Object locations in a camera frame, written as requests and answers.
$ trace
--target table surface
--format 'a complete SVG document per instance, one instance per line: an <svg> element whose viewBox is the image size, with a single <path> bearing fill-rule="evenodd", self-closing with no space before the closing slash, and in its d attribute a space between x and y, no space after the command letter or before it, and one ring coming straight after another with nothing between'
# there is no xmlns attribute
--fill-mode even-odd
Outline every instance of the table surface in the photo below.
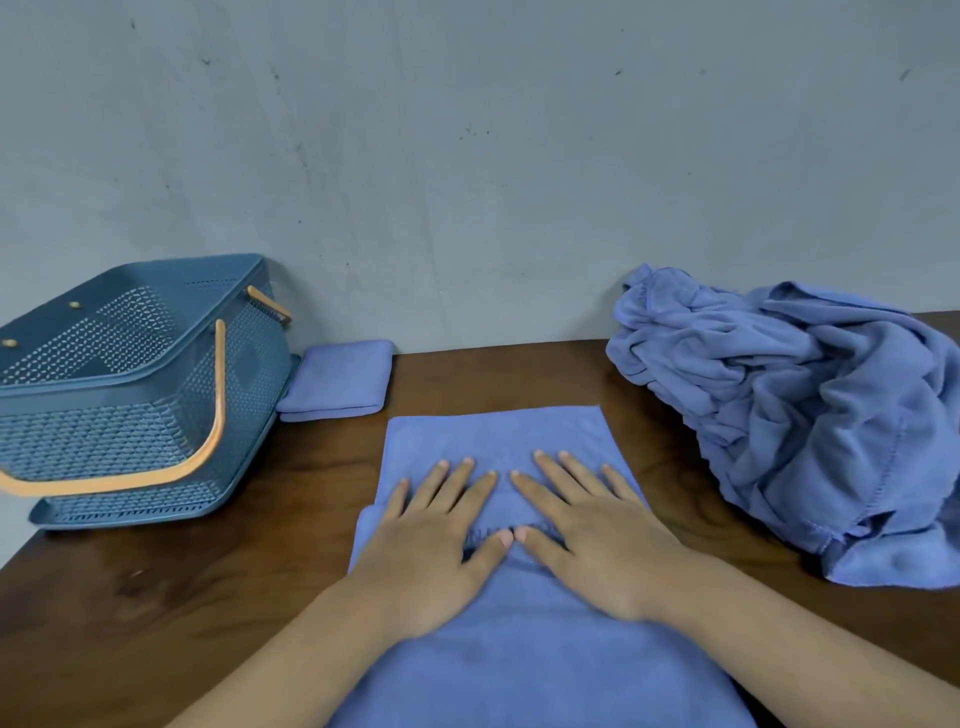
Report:
<svg viewBox="0 0 960 728"><path fill-rule="evenodd" d="M960 314L929 314L960 335ZM692 433L604 342L404 354L384 411L279 424L236 497L195 521L37 534L0 571L0 725L159 726L347 569L387 420L599 403L653 510L683 541L960 685L960 590L824 580L724 502Z"/></svg>

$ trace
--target folded blue towel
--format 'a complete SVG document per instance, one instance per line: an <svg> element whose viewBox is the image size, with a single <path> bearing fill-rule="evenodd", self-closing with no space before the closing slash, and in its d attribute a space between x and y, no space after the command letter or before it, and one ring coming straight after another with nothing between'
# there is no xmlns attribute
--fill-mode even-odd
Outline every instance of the folded blue towel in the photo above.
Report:
<svg viewBox="0 0 960 728"><path fill-rule="evenodd" d="M960 584L960 349L794 282L743 296L631 273L607 354L684 416L729 502L832 581Z"/></svg>
<svg viewBox="0 0 960 728"><path fill-rule="evenodd" d="M310 347L276 411L286 423L379 412L393 361L394 344L382 339Z"/></svg>
<svg viewBox="0 0 960 728"><path fill-rule="evenodd" d="M402 477L417 483L443 458L476 458L500 480L465 551L502 527L543 517L507 479L541 480L536 448L609 462L636 488L599 407L550 407L390 421L373 506L357 523L353 560ZM611 619L572 594L519 545L467 609L436 632L398 644L360 681L331 726L752 726L727 675L669 627Z"/></svg>

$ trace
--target blue plastic basket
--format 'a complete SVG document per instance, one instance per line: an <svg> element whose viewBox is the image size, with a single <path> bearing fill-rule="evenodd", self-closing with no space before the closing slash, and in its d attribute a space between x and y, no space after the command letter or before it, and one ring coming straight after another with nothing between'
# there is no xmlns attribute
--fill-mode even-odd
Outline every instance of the blue plastic basket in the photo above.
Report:
<svg viewBox="0 0 960 728"><path fill-rule="evenodd" d="M272 295L261 255L133 263L0 328L0 487L44 528L220 505L291 371Z"/></svg>

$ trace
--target finger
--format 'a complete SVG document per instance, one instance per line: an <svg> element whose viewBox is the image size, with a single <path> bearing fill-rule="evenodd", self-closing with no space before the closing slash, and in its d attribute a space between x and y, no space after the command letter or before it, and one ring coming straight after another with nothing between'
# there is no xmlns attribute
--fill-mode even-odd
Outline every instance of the finger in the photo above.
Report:
<svg viewBox="0 0 960 728"><path fill-rule="evenodd" d="M467 488L467 492L464 493L464 496L460 498L457 504L453 506L453 510L450 511L450 516L456 519L464 532L470 528L473 522L477 520L477 516L480 515L480 509L483 508L483 504L487 502L487 498L490 497L490 493L492 493L493 488L496 487L496 478L496 471L490 471L477 480Z"/></svg>
<svg viewBox="0 0 960 728"><path fill-rule="evenodd" d="M573 554L542 531L528 525L514 529L514 537L531 556L567 584L573 567Z"/></svg>
<svg viewBox="0 0 960 728"><path fill-rule="evenodd" d="M598 497L613 497L610 488L604 485L600 478L594 475L590 468L577 460L577 458L566 450L561 450L557 455L561 464L570 471L570 474L577 479L578 483L584 486L584 489L588 493Z"/></svg>
<svg viewBox="0 0 960 728"><path fill-rule="evenodd" d="M449 467L450 463L446 460L441 460L433 466L433 470L427 474L427 477L423 479L417 492L414 493L413 500L411 500L410 505L407 506L407 513L411 511L422 511L430 505L430 501L433 500L433 496L436 495L437 489L440 488L441 483L444 482L444 477Z"/></svg>
<svg viewBox="0 0 960 728"><path fill-rule="evenodd" d="M513 471L510 473L510 479L516 485L520 494L534 504L534 507L543 513L561 530L567 521L567 511L570 506L553 495L548 488L540 485L529 475Z"/></svg>
<svg viewBox="0 0 960 728"><path fill-rule="evenodd" d="M553 458L543 450L534 451L534 461L540 466L543 474L550 478L550 482L557 486L557 490L567 503L582 503L587 499L588 494L583 486L573 479L573 475L557 465Z"/></svg>
<svg viewBox="0 0 960 728"><path fill-rule="evenodd" d="M410 492L410 478L405 477L397 483L394 491L390 493L390 499L387 501L387 507L383 511L383 518L380 522L392 521L398 519L403 513L403 505L407 501L407 493Z"/></svg>
<svg viewBox="0 0 960 728"><path fill-rule="evenodd" d="M465 457L453 473L449 475L446 482L437 492L437 497L430 503L430 510L438 510L441 513L447 513L457 502L457 498L464 492L467 485L467 478L473 472L473 458Z"/></svg>
<svg viewBox="0 0 960 728"><path fill-rule="evenodd" d="M467 580L471 597L476 596L480 588L490 578L493 570L500 565L513 542L514 534L510 530L505 528L502 531L497 531L473 552L469 561L460 567L460 573Z"/></svg>
<svg viewBox="0 0 960 728"><path fill-rule="evenodd" d="M643 498L641 498L636 491L630 487L630 483L627 482L627 478L606 463L600 466L600 470L603 471L603 475L607 477L607 480L613 486L613 492L620 496L621 499L631 500L634 503L639 503L644 508L646 507L646 503L643 502Z"/></svg>

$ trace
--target basket handle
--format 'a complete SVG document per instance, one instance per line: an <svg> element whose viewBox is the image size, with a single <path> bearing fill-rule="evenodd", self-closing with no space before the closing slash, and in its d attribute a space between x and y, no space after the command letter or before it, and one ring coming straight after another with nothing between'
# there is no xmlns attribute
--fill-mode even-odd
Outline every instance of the basket handle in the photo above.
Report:
<svg viewBox="0 0 960 728"><path fill-rule="evenodd" d="M146 488L150 485L172 483L174 480L187 477L213 454L220 445L224 428L227 426L227 324L223 319L218 319L214 328L213 382L213 426L204 443L183 462L155 471L101 475L77 480L20 480L0 470L0 489L15 496L77 496Z"/></svg>
<svg viewBox="0 0 960 728"><path fill-rule="evenodd" d="M251 285L247 286L247 295L250 296L255 301L263 303L267 308L270 308L277 316L280 317L280 322L286 326L291 321L294 320L294 317L290 315L290 311L281 306L279 303L270 298L267 294L263 293L258 288L254 288Z"/></svg>

